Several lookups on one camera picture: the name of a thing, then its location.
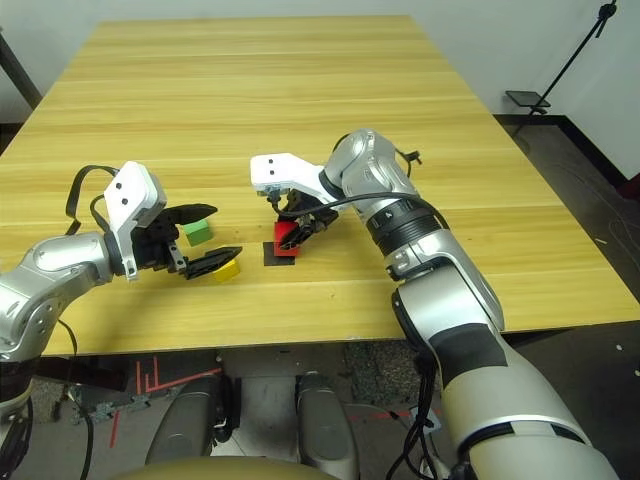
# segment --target red block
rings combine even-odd
[[[296,222],[276,222],[273,224],[273,255],[276,257],[295,257],[300,251],[300,247],[291,248],[289,250],[281,250],[280,242],[284,236],[294,230],[298,224]]]

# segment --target black cable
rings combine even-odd
[[[415,150],[410,153],[404,153],[403,151],[398,150],[397,148],[395,150],[396,150],[396,153],[400,155],[405,162],[407,162],[407,178],[411,178],[411,162],[418,162],[420,165],[422,165],[422,160],[420,160],[420,152]]]
[[[80,228],[80,221],[76,218],[76,211],[78,210],[78,200],[80,199],[80,190],[82,188],[82,182],[87,174],[93,170],[104,170],[112,177],[115,177],[118,173],[117,168],[107,167],[104,165],[86,165],[82,167],[71,183],[71,189],[69,190],[69,196],[67,197],[67,204],[65,205],[65,214],[67,217],[73,219],[71,225],[67,229],[67,233],[65,235],[74,235],[78,229]]]
[[[76,340],[76,335],[75,333],[73,333],[73,330],[67,323],[63,322],[60,319],[58,319],[58,322],[67,330],[67,333],[69,333],[69,338],[71,338],[71,344],[73,345],[72,358],[73,360],[75,360],[78,354],[78,341]],[[71,383],[71,366],[72,365],[73,363],[69,363],[69,369],[67,371],[67,382],[66,382],[67,388]],[[93,434],[94,434],[93,422],[91,421],[91,416],[89,415],[89,412],[87,412],[87,410],[83,406],[81,406],[76,401],[76,399],[73,398],[71,395],[68,395],[68,397],[71,399],[73,403],[75,403],[76,407],[78,408],[78,413],[87,424],[87,448],[85,450],[84,464],[82,465],[82,473],[80,474],[80,480],[86,480],[87,476],[89,475],[89,469],[91,468],[91,458],[93,456]]]
[[[29,450],[29,443],[31,442],[31,432],[33,431],[33,401],[31,397],[27,400],[27,433],[24,436],[24,451],[25,454]]]
[[[427,448],[427,442],[424,436],[424,428],[429,423],[428,416],[429,409],[431,408],[431,399],[433,397],[433,389],[435,385],[436,367],[434,363],[435,359],[431,359],[431,361],[429,361],[429,359],[426,359],[426,362],[424,360],[425,359],[416,362],[416,365],[420,366],[420,389],[418,394],[418,412],[416,414],[416,419],[407,432],[402,452],[400,453],[398,458],[396,458],[387,472],[387,475],[385,477],[386,480],[392,480],[394,474],[396,473],[402,462],[404,462],[407,467],[409,467],[409,470],[411,470],[411,472],[418,478],[423,480],[438,480],[438,473]],[[413,451],[418,441],[420,441],[423,456],[427,462],[427,465],[429,466],[429,469],[433,473],[433,477],[429,477],[421,473],[419,468],[416,468],[416,466],[411,461],[411,452]]]
[[[78,354],[78,341],[76,340],[76,335],[73,333],[73,330],[71,330],[71,327],[67,325],[65,322],[58,319],[58,323],[67,330],[67,333],[69,334],[69,338],[71,338],[71,345],[73,346],[73,357],[75,358],[76,355]],[[69,375],[71,374],[71,369],[69,369],[69,372],[67,373],[68,373],[67,383],[69,383]]]
[[[376,198],[395,198],[398,200],[411,200],[412,202],[420,203],[424,207],[426,207],[428,210],[431,211],[431,213],[433,214],[434,217],[436,217],[436,219],[438,220],[442,228],[446,228],[447,230],[449,230],[449,224],[444,219],[442,214],[436,209],[436,207],[431,205],[429,202],[427,202],[423,198],[420,198],[418,195],[413,195],[411,193],[402,193],[402,192],[363,193],[361,195],[354,195],[353,197],[343,198],[341,200],[336,200],[334,202],[325,203],[317,207],[307,208],[304,210],[286,211],[286,212],[278,208],[278,200],[280,200],[279,196],[277,198],[273,196],[268,196],[267,201],[271,203],[273,210],[278,215],[282,217],[287,217],[287,218],[298,218],[298,217],[302,217],[303,215],[309,215],[311,213],[321,212],[323,210],[326,210],[327,208],[338,207],[346,203],[357,202],[359,200],[372,200]]]
[[[106,233],[110,230],[109,222],[107,222],[105,218],[102,215],[100,215],[96,210],[96,203],[102,200],[103,198],[104,198],[104,195],[98,195],[96,198],[91,200],[91,203],[89,204],[89,211],[91,211],[91,216],[96,221],[98,226],[102,229],[103,232]]]
[[[84,418],[85,423],[87,424],[87,450],[84,455],[84,464],[82,465],[82,473],[80,474],[80,480],[86,480],[89,475],[89,470],[91,469],[91,457],[93,456],[93,422],[91,421],[91,417],[89,413],[84,409],[84,407],[80,406],[78,402],[73,400],[73,403],[78,407],[78,411],[82,418]]]

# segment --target yellow block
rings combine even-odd
[[[227,280],[235,277],[240,273],[240,265],[238,265],[237,260],[233,259],[229,263],[220,267],[218,270],[212,273],[213,278],[216,282],[222,283]]]

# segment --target tripod stand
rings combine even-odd
[[[598,10],[598,19],[596,20],[596,23],[593,25],[591,30],[589,30],[589,33],[587,34],[587,36],[584,38],[584,40],[582,40],[580,45],[578,45],[578,48],[576,48],[575,52],[573,52],[573,55],[571,55],[567,63],[565,63],[564,67],[562,67],[562,70],[560,70],[560,73],[556,75],[556,78],[553,79],[549,87],[538,99],[536,104],[529,107],[530,110],[529,110],[529,114],[527,115],[527,118],[525,118],[525,120],[511,134],[512,138],[515,137],[520,132],[520,130],[522,130],[529,123],[529,120],[531,119],[531,117],[535,112],[540,111],[540,108],[542,106],[548,105],[546,103],[547,96],[549,95],[549,93],[551,93],[551,90],[553,90],[556,84],[560,81],[562,76],[569,69],[569,67],[574,62],[574,60],[578,57],[582,49],[587,45],[589,40],[591,40],[591,37],[593,37],[594,34],[596,38],[600,37],[600,34],[602,34],[602,30],[604,29],[604,26],[607,23],[607,20],[609,20],[616,13],[616,10],[618,9],[618,7],[616,6],[616,1],[617,0],[611,0],[611,3],[605,3],[600,7],[600,9]]]

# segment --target floor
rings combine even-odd
[[[640,206],[620,198],[556,127],[527,127],[517,143],[640,299]],[[620,478],[640,478],[640,324],[574,329],[517,349],[558,390]],[[293,390],[295,376],[308,370],[327,375],[346,404],[360,447],[362,480],[382,478],[399,453],[406,421],[388,418],[380,408],[400,412],[415,401],[417,378],[403,342],[270,346],[218,354],[225,371],[243,379],[243,416],[232,440],[214,449],[214,455],[295,461]],[[89,478],[106,479],[141,466],[170,398],[156,397],[145,408],[123,411],[115,438],[112,419],[97,423]],[[439,398],[434,402],[439,411]],[[77,478],[86,434],[74,418],[67,404],[59,421],[37,424],[31,450],[12,478]],[[443,457],[451,455],[446,432],[435,434],[434,441]],[[403,470],[394,478],[415,477]]]

